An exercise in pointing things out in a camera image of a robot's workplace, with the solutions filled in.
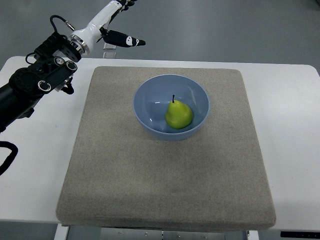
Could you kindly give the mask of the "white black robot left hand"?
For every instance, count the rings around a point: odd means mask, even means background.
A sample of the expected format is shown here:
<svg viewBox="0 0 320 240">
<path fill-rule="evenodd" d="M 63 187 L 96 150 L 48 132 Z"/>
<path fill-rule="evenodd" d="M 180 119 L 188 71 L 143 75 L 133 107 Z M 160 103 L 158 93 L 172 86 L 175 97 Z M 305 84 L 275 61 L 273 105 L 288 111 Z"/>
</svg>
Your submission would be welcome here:
<svg viewBox="0 0 320 240">
<path fill-rule="evenodd" d="M 69 37 L 71 44 L 81 55 L 92 52 L 95 43 L 100 40 L 122 48 L 144 46 L 146 44 L 144 40 L 109 29 L 109 24 L 116 15 L 128 10 L 134 4 L 134 0 L 110 1 L 85 28 L 73 31 Z"/>
</svg>

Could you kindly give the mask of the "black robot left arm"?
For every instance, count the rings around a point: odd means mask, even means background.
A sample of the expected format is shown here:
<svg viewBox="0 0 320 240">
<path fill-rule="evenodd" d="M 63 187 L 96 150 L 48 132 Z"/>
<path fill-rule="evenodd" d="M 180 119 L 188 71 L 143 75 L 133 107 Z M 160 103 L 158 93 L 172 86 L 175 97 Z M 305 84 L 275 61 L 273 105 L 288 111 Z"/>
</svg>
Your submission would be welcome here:
<svg viewBox="0 0 320 240">
<path fill-rule="evenodd" d="M 0 130 L 17 119 L 28 118 L 35 105 L 54 89 L 71 95 L 81 51 L 67 36 L 54 32 L 32 53 L 35 62 L 19 68 L 0 88 Z"/>
</svg>

